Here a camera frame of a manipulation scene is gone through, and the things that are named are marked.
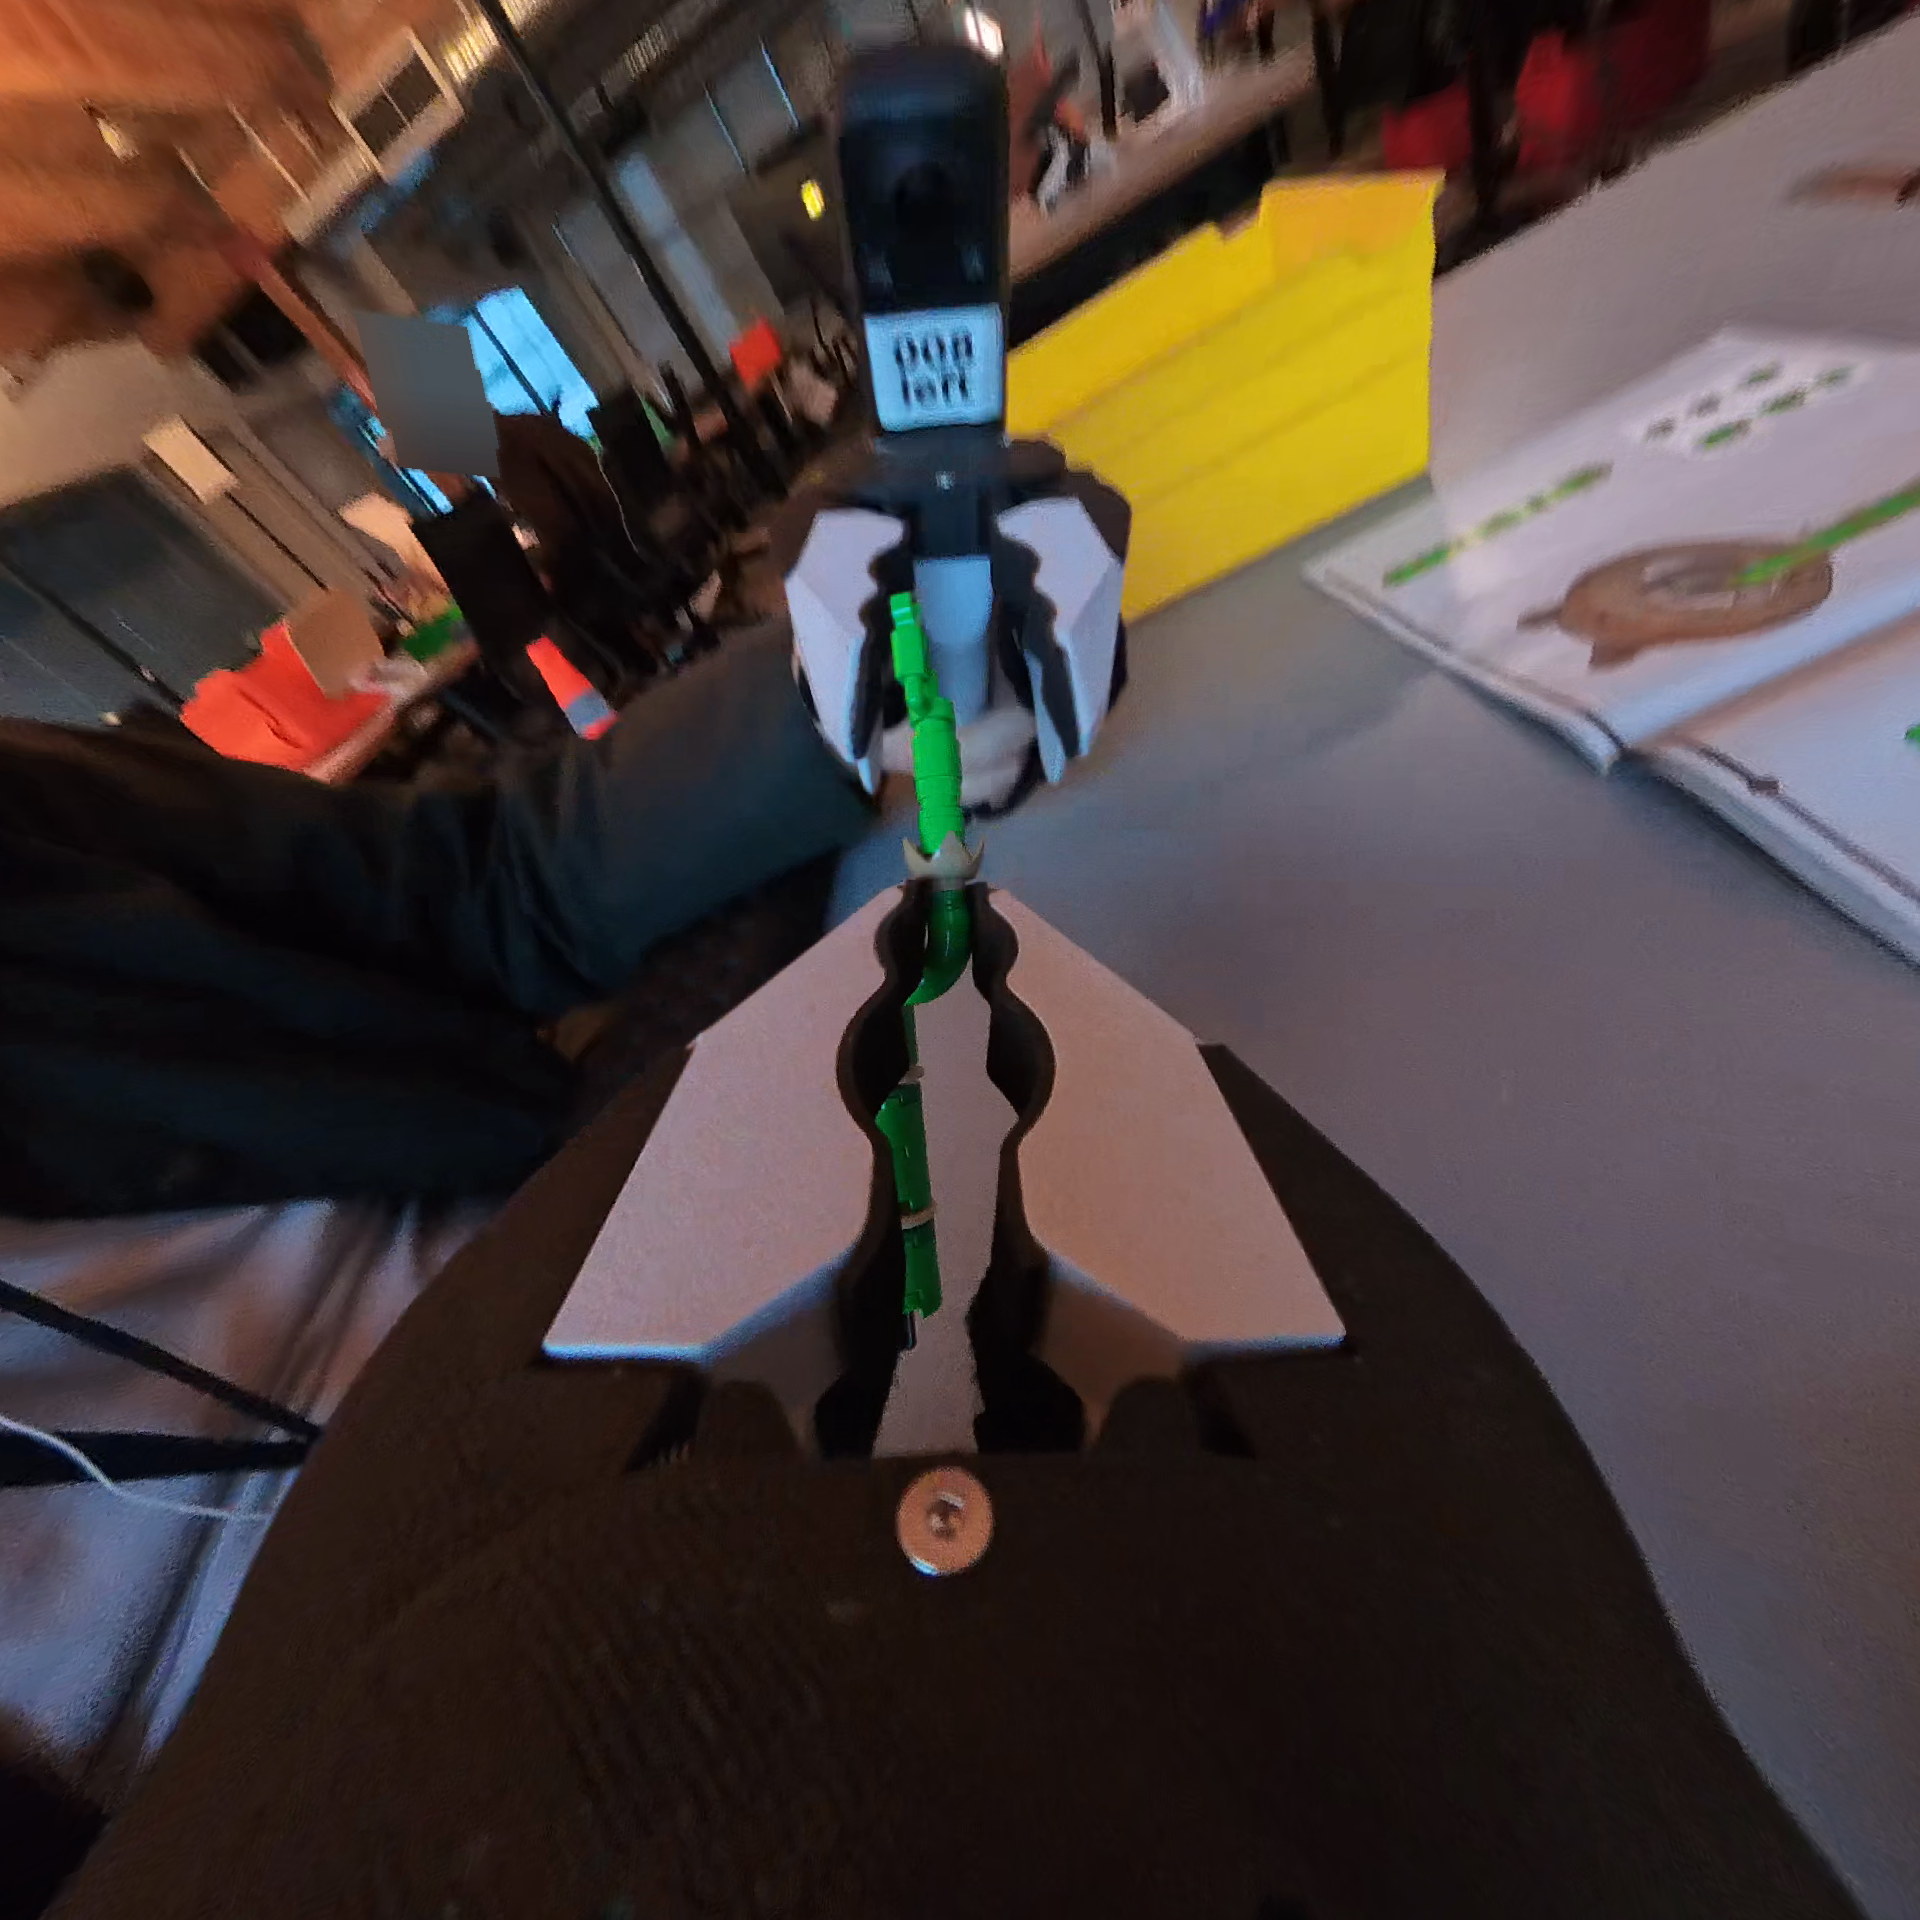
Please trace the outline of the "orange striped traffic cone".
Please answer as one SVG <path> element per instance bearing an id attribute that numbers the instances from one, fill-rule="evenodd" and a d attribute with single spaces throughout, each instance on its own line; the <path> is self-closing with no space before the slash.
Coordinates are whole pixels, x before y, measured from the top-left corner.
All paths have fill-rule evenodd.
<path id="1" fill-rule="evenodd" d="M 563 712 L 573 734 L 595 740 L 617 724 L 617 712 L 608 698 L 589 681 L 589 674 L 549 636 L 531 640 L 523 648 L 523 657 L 554 705 Z"/>

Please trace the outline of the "grey desk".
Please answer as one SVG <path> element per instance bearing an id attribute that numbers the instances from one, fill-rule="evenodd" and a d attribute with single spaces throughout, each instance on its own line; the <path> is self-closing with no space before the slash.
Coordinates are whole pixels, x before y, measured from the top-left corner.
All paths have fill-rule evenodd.
<path id="1" fill-rule="evenodd" d="M 1917 972 L 1309 585 L 1131 634 L 987 876 L 1230 1046 L 1536 1358 L 1750 1753 L 1917 1915 Z"/>

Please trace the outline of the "yellow plastic bin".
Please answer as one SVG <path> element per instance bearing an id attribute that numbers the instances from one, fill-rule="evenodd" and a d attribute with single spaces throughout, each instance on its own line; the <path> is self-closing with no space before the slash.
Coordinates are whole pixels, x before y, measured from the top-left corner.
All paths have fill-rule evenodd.
<path id="1" fill-rule="evenodd" d="M 1010 353 L 1013 432 L 1135 511 L 1126 619 L 1427 471 L 1441 187 L 1277 180 Z"/>

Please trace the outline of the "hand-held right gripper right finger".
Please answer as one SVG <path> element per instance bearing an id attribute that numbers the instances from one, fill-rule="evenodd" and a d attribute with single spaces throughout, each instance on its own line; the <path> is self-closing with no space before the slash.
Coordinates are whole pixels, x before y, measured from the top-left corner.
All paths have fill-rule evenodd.
<path id="1" fill-rule="evenodd" d="M 1179 1019 L 1002 887 L 974 892 L 974 986 L 1008 1110 L 968 1311 L 984 1454 L 1078 1451 L 1137 1385 L 1346 1340 Z"/>

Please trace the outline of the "green hooked bamboo stem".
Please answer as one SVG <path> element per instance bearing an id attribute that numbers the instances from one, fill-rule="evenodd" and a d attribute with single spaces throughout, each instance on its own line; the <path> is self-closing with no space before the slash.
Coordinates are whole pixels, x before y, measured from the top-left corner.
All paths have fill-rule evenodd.
<path id="1" fill-rule="evenodd" d="M 890 616 L 919 811 L 919 835 L 904 841 L 904 856 L 907 876 L 926 892 L 922 978 L 904 1006 L 906 1072 L 878 1113 L 880 1135 L 891 1151 L 904 1238 L 904 1350 L 912 1351 L 922 1322 L 945 1304 L 917 1011 L 947 996 L 970 968 L 970 884 L 977 878 L 978 854 L 968 841 L 958 722 L 934 664 L 917 598 L 891 595 Z"/>

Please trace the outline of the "large window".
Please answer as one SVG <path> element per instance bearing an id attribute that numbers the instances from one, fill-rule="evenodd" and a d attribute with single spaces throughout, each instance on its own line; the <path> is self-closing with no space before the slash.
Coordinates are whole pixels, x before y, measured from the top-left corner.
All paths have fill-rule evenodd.
<path id="1" fill-rule="evenodd" d="M 519 287 L 503 287 L 445 308 L 464 330 L 491 408 L 503 416 L 552 416 L 597 447 L 599 396 L 541 307 Z"/>

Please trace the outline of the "orange plastic crate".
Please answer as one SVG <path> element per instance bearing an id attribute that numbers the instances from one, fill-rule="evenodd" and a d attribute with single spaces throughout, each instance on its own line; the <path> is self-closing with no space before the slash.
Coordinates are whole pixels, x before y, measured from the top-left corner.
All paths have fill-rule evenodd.
<path id="1" fill-rule="evenodd" d="M 400 655 L 353 664 L 331 689 L 297 650 L 295 622 L 287 618 L 262 634 L 248 665 L 200 681 L 181 719 L 200 743 L 231 761 L 346 784 L 395 738 L 402 716 L 445 684 L 445 670 Z"/>

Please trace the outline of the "beige panel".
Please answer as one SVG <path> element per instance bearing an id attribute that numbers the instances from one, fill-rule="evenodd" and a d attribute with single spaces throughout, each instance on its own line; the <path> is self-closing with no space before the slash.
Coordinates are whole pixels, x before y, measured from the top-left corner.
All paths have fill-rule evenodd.
<path id="1" fill-rule="evenodd" d="M 368 604 L 346 587 L 311 592 L 290 608 L 281 626 L 303 667 L 330 699 L 368 690 L 387 660 L 387 646 Z"/>

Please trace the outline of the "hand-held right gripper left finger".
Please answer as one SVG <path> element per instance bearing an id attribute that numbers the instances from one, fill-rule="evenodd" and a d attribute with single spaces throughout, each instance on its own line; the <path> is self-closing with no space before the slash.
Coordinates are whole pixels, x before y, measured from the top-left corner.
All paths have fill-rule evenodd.
<path id="1" fill-rule="evenodd" d="M 872 1454 L 901 1337 L 894 1174 L 848 1046 L 898 1019 L 894 884 L 688 1046 L 545 1334 L 557 1362 L 640 1361 L 767 1387 L 815 1454 Z"/>

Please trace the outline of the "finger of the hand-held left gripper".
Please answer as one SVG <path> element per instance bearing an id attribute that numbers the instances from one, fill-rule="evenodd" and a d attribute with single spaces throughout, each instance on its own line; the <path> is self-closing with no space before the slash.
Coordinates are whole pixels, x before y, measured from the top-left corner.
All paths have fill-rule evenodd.
<path id="1" fill-rule="evenodd" d="M 1002 636 L 1047 784 L 1098 743 L 1122 684 L 1122 497 L 1035 497 L 1002 513 Z"/>
<path id="2" fill-rule="evenodd" d="M 784 601 L 799 684 L 833 758 L 878 796 L 880 655 L 891 631 L 890 595 L 875 568 L 906 539 L 886 513 L 816 513 L 784 569 Z"/>

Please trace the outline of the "instruction booklet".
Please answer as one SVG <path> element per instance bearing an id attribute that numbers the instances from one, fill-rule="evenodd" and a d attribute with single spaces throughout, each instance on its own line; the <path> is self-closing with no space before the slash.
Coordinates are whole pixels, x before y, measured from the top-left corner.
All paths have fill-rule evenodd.
<path id="1" fill-rule="evenodd" d="M 1306 576 L 1917 960 L 1917 346 L 1726 328 Z"/>

